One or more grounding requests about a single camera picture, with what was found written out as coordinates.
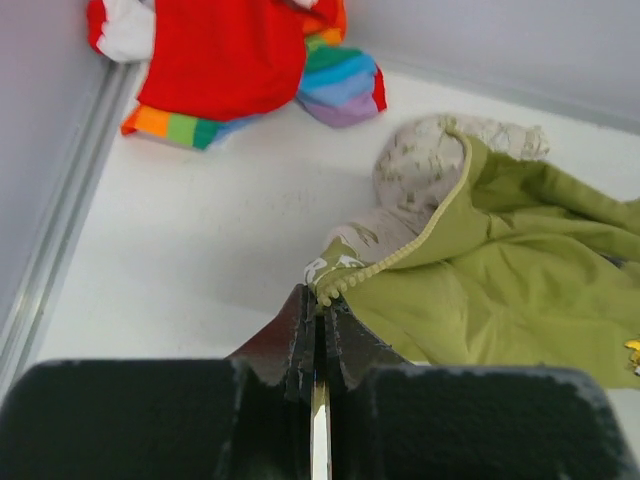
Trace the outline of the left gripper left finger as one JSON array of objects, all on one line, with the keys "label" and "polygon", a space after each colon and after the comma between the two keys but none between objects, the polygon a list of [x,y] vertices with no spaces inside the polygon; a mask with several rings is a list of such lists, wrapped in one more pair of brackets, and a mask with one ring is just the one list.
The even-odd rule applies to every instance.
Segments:
[{"label": "left gripper left finger", "polygon": [[307,479],[315,299],[222,359],[42,362],[1,407],[5,479]]}]

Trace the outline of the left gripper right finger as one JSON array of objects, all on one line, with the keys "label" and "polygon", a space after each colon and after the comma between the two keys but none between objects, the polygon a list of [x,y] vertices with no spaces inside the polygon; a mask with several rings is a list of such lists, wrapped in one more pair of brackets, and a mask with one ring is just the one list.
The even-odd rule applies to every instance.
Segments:
[{"label": "left gripper right finger", "polygon": [[635,479],[604,391],[565,368],[415,365],[324,316],[336,479]]}]

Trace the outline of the cream green printed jacket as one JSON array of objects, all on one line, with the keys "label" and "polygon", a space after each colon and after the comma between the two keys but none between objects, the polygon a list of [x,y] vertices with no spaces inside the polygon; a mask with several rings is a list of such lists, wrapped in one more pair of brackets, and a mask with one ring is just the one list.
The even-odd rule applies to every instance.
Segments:
[{"label": "cream green printed jacket", "polygon": [[639,204],[547,161],[538,127],[450,114],[403,124],[373,210],[305,270],[398,354],[430,365],[575,368],[639,385]]}]

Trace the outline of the red rainbow striped garment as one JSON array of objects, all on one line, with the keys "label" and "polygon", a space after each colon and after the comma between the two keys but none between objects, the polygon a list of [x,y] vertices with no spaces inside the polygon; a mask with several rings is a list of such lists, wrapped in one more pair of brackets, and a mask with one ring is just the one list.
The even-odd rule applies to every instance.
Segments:
[{"label": "red rainbow striped garment", "polygon": [[290,103],[333,128],[387,107],[377,62],[344,45],[340,1],[91,1],[86,17],[97,53],[148,66],[126,136],[204,150]]}]

